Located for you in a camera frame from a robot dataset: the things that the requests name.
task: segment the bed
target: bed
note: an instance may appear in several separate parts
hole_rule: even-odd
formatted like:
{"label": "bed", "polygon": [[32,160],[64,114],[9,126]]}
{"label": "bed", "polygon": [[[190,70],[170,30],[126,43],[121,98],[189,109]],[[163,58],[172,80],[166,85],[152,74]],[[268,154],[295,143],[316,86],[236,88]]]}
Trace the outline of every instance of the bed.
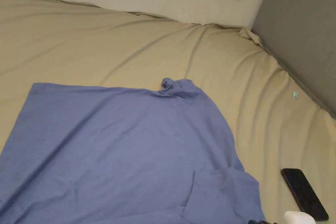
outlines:
{"label": "bed", "polygon": [[298,211],[285,167],[303,170],[336,221],[336,121],[255,34],[58,0],[0,0],[0,9],[0,149],[33,83],[159,90],[163,78],[186,78],[227,120],[269,222]]}

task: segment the black phone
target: black phone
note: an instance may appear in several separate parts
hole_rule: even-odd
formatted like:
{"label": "black phone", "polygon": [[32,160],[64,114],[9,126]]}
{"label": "black phone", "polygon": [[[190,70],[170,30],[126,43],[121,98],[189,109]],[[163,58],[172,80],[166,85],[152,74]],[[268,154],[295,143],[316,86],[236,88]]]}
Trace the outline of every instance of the black phone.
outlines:
{"label": "black phone", "polygon": [[327,221],[329,219],[326,210],[302,170],[284,168],[281,170],[281,174],[302,212],[309,214],[316,221]]}

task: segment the smartphone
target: smartphone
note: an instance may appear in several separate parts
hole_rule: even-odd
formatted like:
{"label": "smartphone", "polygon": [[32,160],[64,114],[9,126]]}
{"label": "smartphone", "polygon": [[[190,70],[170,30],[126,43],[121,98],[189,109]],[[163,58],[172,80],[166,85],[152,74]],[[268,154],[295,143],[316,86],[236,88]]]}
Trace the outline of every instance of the smartphone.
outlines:
{"label": "smartphone", "polygon": [[281,170],[281,174],[302,212],[309,214],[316,221],[327,221],[329,219],[326,210],[302,170],[284,168]]}

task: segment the blue cloth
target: blue cloth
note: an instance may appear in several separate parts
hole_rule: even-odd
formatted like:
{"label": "blue cloth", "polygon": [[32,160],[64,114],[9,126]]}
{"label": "blue cloth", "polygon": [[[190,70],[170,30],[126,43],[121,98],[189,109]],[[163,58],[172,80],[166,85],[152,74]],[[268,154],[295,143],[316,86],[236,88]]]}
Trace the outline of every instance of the blue cloth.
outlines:
{"label": "blue cloth", "polygon": [[190,80],[162,87],[33,84],[0,156],[0,223],[264,220],[213,101]]}

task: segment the beige bed sheet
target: beige bed sheet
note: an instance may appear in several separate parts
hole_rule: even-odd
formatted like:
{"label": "beige bed sheet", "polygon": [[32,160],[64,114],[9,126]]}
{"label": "beige bed sheet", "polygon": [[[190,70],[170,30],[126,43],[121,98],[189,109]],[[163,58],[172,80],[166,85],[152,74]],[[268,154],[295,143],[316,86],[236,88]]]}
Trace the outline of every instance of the beige bed sheet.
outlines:
{"label": "beige bed sheet", "polygon": [[298,210],[280,176],[294,167],[336,223],[335,120],[239,31],[55,0],[0,0],[0,150],[34,82],[158,90],[165,77],[187,78],[226,118],[239,158],[260,182],[268,221]]}

